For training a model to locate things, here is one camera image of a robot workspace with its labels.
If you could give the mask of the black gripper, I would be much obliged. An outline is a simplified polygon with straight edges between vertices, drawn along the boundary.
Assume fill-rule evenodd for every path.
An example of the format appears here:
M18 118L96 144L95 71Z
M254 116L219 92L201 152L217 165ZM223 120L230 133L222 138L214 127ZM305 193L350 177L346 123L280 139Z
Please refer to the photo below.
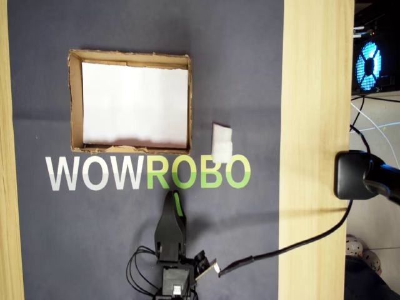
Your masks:
M160 263L177 263L186 256L186 218L179 191L168 191L154 233L156 256Z

